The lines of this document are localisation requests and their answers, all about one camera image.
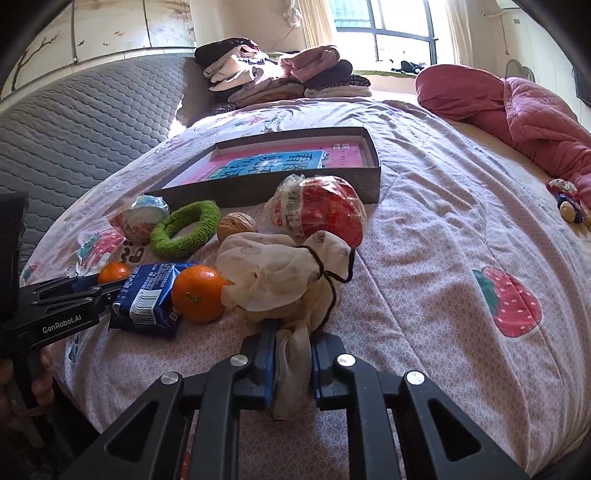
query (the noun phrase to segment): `window frame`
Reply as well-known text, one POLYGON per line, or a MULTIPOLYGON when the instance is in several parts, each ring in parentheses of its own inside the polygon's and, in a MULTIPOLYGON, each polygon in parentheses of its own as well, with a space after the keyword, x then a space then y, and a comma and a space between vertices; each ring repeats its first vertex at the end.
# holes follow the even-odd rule
POLYGON ((425 15, 427 17, 427 31, 429 36, 424 37, 423 35, 415 35, 412 33, 405 33, 405 32, 398 32, 394 30, 386 30, 386 22, 384 21, 384 12, 382 11, 382 1, 388 0, 376 0, 379 5, 379 14, 381 18, 382 28, 376 28, 375 26, 375 17, 374 17, 374 8, 372 6, 371 0, 366 0, 368 4, 369 10, 369 22, 370 27, 336 27, 337 32, 350 32, 350 33, 371 33, 374 36, 374 50, 375 50, 375 61, 379 61, 379 53, 378 53, 378 39, 376 35, 387 35, 390 37, 402 37, 402 38, 412 38, 414 40, 421 40, 429 43, 429 53, 431 57, 431 65, 437 64, 437 38, 435 38, 435 32, 433 30, 433 19, 431 17, 431 8, 429 7, 429 1, 423 0, 423 5, 425 6, 425 15))

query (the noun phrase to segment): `green scrunchie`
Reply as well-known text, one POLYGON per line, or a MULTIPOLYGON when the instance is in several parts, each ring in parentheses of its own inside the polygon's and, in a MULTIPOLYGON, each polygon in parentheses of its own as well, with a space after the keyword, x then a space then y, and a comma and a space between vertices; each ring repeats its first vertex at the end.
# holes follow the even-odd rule
POLYGON ((220 219, 220 209, 215 202, 191 203, 156 225, 151 235, 152 252, 168 260, 188 258, 213 237, 220 219), (171 239, 182 228, 197 221, 200 225, 193 233, 177 240, 171 239))

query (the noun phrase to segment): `pile of clothes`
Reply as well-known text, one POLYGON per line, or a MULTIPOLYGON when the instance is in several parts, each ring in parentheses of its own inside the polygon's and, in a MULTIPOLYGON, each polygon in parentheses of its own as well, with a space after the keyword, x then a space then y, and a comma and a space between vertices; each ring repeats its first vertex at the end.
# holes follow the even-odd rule
POLYGON ((334 46, 272 59, 248 38, 227 38, 199 47, 195 59, 212 83, 213 114, 278 100, 372 94, 369 80, 353 74, 334 46))

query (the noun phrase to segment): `red packaged food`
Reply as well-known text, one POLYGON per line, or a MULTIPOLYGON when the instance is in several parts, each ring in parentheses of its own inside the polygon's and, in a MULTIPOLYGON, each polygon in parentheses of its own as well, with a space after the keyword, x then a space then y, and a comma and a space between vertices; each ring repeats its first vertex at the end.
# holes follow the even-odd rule
POLYGON ((356 248, 363 240, 367 216, 353 187, 339 177, 289 175, 265 205, 271 222, 296 238, 318 230, 341 237, 356 248))

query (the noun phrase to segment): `window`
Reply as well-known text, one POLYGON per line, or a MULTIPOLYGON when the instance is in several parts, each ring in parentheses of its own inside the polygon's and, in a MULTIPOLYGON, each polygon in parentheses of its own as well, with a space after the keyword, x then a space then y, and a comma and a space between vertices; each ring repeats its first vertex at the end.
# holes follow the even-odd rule
POLYGON ((337 46, 355 64, 401 60, 433 65, 437 48, 428 0, 329 0, 337 46))

